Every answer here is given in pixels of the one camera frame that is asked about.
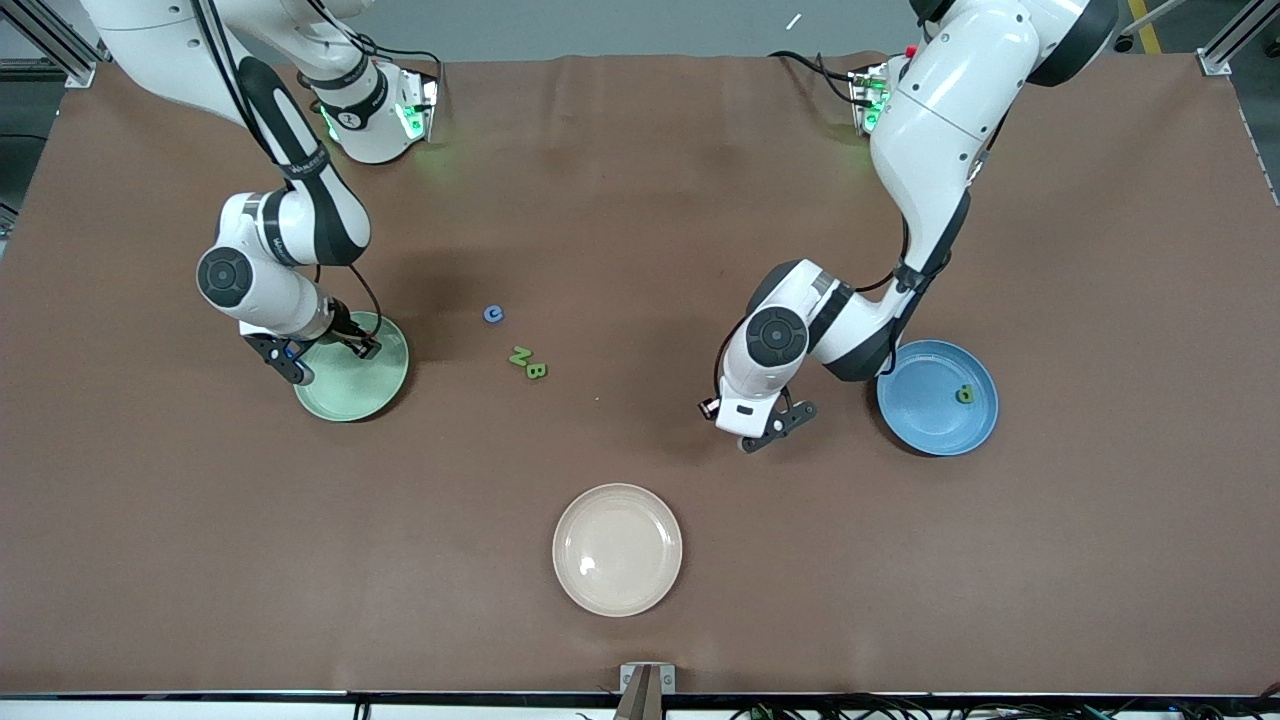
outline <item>brown surface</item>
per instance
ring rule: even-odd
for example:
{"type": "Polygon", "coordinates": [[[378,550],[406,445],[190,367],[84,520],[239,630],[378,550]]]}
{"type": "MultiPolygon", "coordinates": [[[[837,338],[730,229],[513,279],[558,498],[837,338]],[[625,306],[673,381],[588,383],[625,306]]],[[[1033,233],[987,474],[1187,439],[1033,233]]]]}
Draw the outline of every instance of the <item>brown surface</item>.
{"type": "Polygon", "coordinates": [[[342,163],[416,352],[352,425],[196,292],[219,205],[276,184],[247,136],[114,68],[67,95],[0,272],[0,689],[588,689],[634,659],[686,691],[1275,679],[1280,215],[1225,79],[1103,58],[1019,100],[908,336],[1000,384],[952,460],[817,365],[792,387],[822,416],[759,455],[694,407],[772,265],[861,283],[897,252],[813,76],[571,58],[457,65],[448,92],[443,145],[342,163]],[[604,482],[684,528],[639,618],[552,574],[557,518],[604,482]]]}

